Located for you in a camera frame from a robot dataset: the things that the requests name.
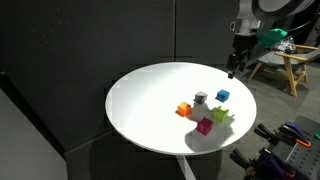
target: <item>orange cube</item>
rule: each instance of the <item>orange cube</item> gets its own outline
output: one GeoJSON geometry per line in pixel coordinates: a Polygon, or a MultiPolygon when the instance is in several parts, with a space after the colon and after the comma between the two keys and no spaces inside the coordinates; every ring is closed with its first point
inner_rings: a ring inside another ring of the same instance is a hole
{"type": "Polygon", "coordinates": [[[191,106],[189,104],[183,102],[178,106],[177,113],[180,114],[181,116],[187,116],[190,112],[191,112],[191,106]]]}

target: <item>gray cube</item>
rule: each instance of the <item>gray cube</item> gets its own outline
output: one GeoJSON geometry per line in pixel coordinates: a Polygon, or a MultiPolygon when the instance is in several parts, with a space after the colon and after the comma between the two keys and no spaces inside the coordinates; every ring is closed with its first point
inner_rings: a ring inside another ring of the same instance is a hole
{"type": "Polygon", "coordinates": [[[198,104],[203,104],[204,102],[206,102],[206,100],[207,100],[207,94],[202,92],[202,91],[199,91],[196,94],[196,96],[195,96],[193,101],[195,101],[198,104]]]}

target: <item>dark wall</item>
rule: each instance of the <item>dark wall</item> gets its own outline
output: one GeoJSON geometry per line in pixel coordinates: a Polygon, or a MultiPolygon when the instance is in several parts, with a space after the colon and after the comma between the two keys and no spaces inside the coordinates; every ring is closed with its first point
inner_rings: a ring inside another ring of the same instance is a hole
{"type": "Polygon", "coordinates": [[[172,0],[12,0],[0,8],[0,68],[66,150],[111,128],[104,88],[120,72],[173,55],[172,0]]]}
{"type": "Polygon", "coordinates": [[[238,11],[238,0],[177,0],[177,56],[192,56],[178,61],[226,64],[238,11]]]}

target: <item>white round table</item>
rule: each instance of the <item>white round table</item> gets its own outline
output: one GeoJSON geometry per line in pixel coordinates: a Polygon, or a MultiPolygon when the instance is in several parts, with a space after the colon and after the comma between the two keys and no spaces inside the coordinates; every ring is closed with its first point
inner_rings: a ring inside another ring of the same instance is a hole
{"type": "Polygon", "coordinates": [[[178,160],[217,151],[240,139],[253,125],[257,109],[253,95],[238,79],[209,66],[180,62],[154,64],[125,75],[110,89],[105,105],[111,124],[124,138],[178,160]],[[225,102],[216,99],[222,89],[230,93],[225,102]],[[208,95],[201,105],[193,101],[199,91],[208,95]],[[182,102],[192,107],[186,117],[176,113],[182,102]],[[229,109],[223,122],[212,116],[218,106],[229,109]],[[195,130],[201,117],[213,122],[206,136],[195,130]]]}

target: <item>blue cube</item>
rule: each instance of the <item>blue cube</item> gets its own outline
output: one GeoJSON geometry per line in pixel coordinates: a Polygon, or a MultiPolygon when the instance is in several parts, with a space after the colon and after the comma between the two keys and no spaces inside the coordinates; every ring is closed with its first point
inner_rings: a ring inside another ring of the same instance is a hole
{"type": "Polygon", "coordinates": [[[228,91],[222,89],[218,92],[216,99],[225,102],[229,98],[229,95],[230,93],[228,91]]]}

